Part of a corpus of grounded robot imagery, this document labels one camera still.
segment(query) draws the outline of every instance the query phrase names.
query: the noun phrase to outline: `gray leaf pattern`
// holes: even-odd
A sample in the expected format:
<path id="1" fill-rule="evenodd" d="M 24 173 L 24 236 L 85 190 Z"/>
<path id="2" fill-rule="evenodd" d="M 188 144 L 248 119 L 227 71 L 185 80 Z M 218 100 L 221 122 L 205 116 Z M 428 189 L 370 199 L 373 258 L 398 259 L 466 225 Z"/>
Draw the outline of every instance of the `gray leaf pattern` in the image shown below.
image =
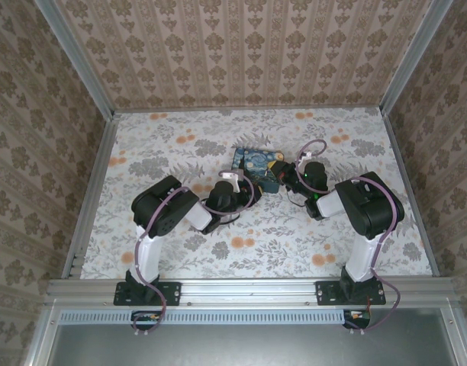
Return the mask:
<path id="1" fill-rule="evenodd" d="M 291 162 L 305 142 L 318 137 L 328 144 L 317 160 L 325 164 L 329 189 L 338 181 L 374 171 L 404 205 L 406 218 L 388 238 L 378 260 L 381 274 L 430 274 L 377 108 L 123 114 L 117 136 L 82 278 L 124 276 L 130 267 L 125 259 L 133 253 L 136 240 L 130 204 L 161 178 L 174 175 L 205 198 L 219 181 L 218 172 L 231 167 L 237 147 L 281 151 Z M 311 151 L 319 148 L 314 144 Z M 304 201 L 301 196 L 290 197 Z M 8 212 L 4 202 L 0 211 Z M 354 237 L 345 215 L 312 220 L 288 201 L 281 187 L 278 194 L 264 194 L 239 220 L 210 235 L 203 236 L 181 221 L 165 238 L 159 269 L 164 278 L 337 276 Z"/>

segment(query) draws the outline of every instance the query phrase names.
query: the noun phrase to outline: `black cable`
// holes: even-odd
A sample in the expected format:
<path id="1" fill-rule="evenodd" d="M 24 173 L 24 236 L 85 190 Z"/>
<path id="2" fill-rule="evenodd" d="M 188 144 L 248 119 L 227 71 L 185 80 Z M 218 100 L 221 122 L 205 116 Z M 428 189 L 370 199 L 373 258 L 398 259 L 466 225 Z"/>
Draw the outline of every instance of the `black cable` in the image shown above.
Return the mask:
<path id="1" fill-rule="evenodd" d="M 298 207 L 304 207 L 304 204 L 297 204 L 296 202 L 293 202 L 293 201 L 291 200 L 291 198 L 289 197 L 288 191 L 286 191 L 286 197 L 288 198 L 288 200 L 289 200 L 292 204 L 294 204 L 294 205 L 296 205 L 296 206 L 298 206 Z"/>
<path id="2" fill-rule="evenodd" d="M 240 218 L 240 213 L 239 213 L 239 215 L 238 215 L 237 217 L 235 217 L 234 219 L 225 221 L 224 223 L 220 223 L 220 225 L 228 225 L 229 223 L 233 223 L 233 222 L 239 220 L 239 218 Z"/>

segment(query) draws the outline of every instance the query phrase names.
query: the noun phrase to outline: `robotic arm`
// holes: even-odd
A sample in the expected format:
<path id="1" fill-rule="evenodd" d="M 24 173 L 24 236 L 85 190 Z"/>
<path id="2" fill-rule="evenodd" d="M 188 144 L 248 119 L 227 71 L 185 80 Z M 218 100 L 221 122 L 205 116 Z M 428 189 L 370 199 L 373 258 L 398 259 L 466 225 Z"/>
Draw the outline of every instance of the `robotic arm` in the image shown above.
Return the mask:
<path id="1" fill-rule="evenodd" d="M 324 165 L 310 161 L 309 154 L 299 162 L 298 170 L 304 182 L 323 193 L 314 193 L 306 188 L 296 174 L 294 163 L 273 162 L 269 164 L 279 183 L 288 191 L 302 194 L 307 199 L 305 206 L 308 215 L 315 220 L 323 220 L 337 214 L 346 213 L 357 232 L 352 254 L 343 267 L 337 289 L 332 290 L 330 300 L 340 298 L 343 303 L 364 304 L 370 293 L 378 292 L 381 283 L 374 277 L 372 268 L 378 254 L 378 241 L 391 227 L 393 209 L 385 194 L 365 180 L 376 183 L 385 190 L 396 207 L 396 223 L 404 219 L 401 202 L 374 172 L 342 181 L 331 192 L 327 188 L 327 175 Z M 159 212 L 148 235 L 143 238 L 138 252 L 140 273 L 148 283 L 157 285 L 159 281 L 159 257 L 165 235 L 171 232 L 180 220 L 186 218 L 191 225 L 203 234 L 211 233 L 221 224 L 221 216 L 255 204 L 262 191 L 254 186 L 254 197 L 250 187 L 242 181 L 244 172 L 223 172 L 210 196 L 203 205 L 191 191 L 179 192 Z M 152 215 L 171 192 L 181 187 L 181 182 L 172 176 L 164 178 L 153 187 L 139 194 L 132 203 L 137 237 L 145 233 Z M 138 303 L 148 304 L 155 296 L 154 291 L 143 285 L 133 265 L 126 273 L 130 293 Z"/>
<path id="2" fill-rule="evenodd" d="M 152 216 L 172 192 L 181 188 L 181 182 L 170 175 L 134 199 L 132 211 L 137 225 L 137 238 L 143 236 L 137 255 L 142 278 L 137 273 L 137 266 L 132 265 L 125 275 L 128 297 L 133 298 L 135 303 L 148 304 L 156 296 L 151 288 L 144 286 L 143 280 L 157 286 L 164 238 L 183 218 L 199 232 L 209 234 L 221 224 L 222 216 L 250 207 L 260 199 L 262 191 L 255 184 L 252 190 L 243 181 L 244 174 L 249 173 L 242 170 L 221 172 L 220 176 L 224 180 L 217 182 L 205 205 L 192 191 L 180 191 L 158 213 L 146 236 L 143 235 Z"/>
<path id="3" fill-rule="evenodd" d="M 349 261 L 342 269 L 339 285 L 325 297 L 338 299 L 343 303 L 364 304 L 369 294 L 378 293 L 378 289 L 382 288 L 374 277 L 372 268 L 378 255 L 379 240 L 391 228 L 394 214 L 388 197 L 374 183 L 388 193 L 395 204 L 396 223 L 404 219 L 403 206 L 374 172 L 361 175 L 360 179 L 342 181 L 328 193 L 323 164 L 307 163 L 306 159 L 302 159 L 299 164 L 298 168 L 305 182 L 327 194 L 313 193 L 302 185 L 296 175 L 294 163 L 274 162 L 270 169 L 288 191 L 300 193 L 307 198 L 305 206 L 310 217 L 323 220 L 345 212 L 357 232 Z"/>

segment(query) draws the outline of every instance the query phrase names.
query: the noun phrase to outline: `metal corner post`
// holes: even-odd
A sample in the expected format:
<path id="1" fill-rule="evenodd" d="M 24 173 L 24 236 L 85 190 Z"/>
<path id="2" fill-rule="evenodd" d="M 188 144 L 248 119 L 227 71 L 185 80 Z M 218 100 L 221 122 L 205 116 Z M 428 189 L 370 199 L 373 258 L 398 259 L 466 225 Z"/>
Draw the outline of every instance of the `metal corner post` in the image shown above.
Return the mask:
<path id="1" fill-rule="evenodd" d="M 424 54 L 427 46 L 436 33 L 440 22 L 443 20 L 453 0 L 433 0 L 427 13 L 422 20 L 417 33 L 415 34 L 410 46 L 400 62 L 398 69 L 393 75 L 388 89 L 383 96 L 380 108 L 383 115 L 389 114 L 395 105 L 400 93 L 407 84 L 411 74 L 417 67 L 420 58 Z"/>
<path id="2" fill-rule="evenodd" d="M 96 210 L 98 209 L 101 189 L 108 168 L 108 160 L 110 159 L 114 138 L 117 133 L 117 127 L 118 122 L 115 118 L 105 125 L 95 164 L 93 165 L 93 170 L 89 178 L 88 188 L 86 189 L 69 252 L 67 253 L 62 278 L 69 278 L 72 270 L 72 262 L 76 254 L 84 255 L 88 247 L 89 237 L 91 236 L 93 223 L 95 222 Z"/>
<path id="3" fill-rule="evenodd" d="M 467 321 L 462 309 L 449 305 L 440 311 L 457 364 L 467 364 Z"/>
<path id="4" fill-rule="evenodd" d="M 57 37 L 60 46 L 64 49 L 76 69 L 80 79 L 88 89 L 103 118 L 109 122 L 113 118 L 113 104 L 109 100 L 98 76 L 86 59 L 86 56 L 69 29 L 66 19 L 60 13 L 54 0 L 35 0 L 38 8 L 49 23 L 52 32 Z"/>

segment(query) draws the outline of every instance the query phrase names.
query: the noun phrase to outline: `patterned wallpaper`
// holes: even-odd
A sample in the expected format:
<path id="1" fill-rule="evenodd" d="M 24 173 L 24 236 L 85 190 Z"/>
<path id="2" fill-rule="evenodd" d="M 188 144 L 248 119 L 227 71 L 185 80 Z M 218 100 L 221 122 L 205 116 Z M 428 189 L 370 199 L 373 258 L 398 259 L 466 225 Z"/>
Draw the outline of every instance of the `patterned wallpaper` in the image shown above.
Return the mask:
<path id="1" fill-rule="evenodd" d="M 467 1 L 454 1 L 390 113 L 443 275 L 467 317 Z"/>
<path id="2" fill-rule="evenodd" d="M 117 109 L 378 104 L 430 0 L 56 0 Z"/>
<path id="3" fill-rule="evenodd" d="M 0 0 L 0 365 L 60 277 L 103 126 L 35 4 Z"/>

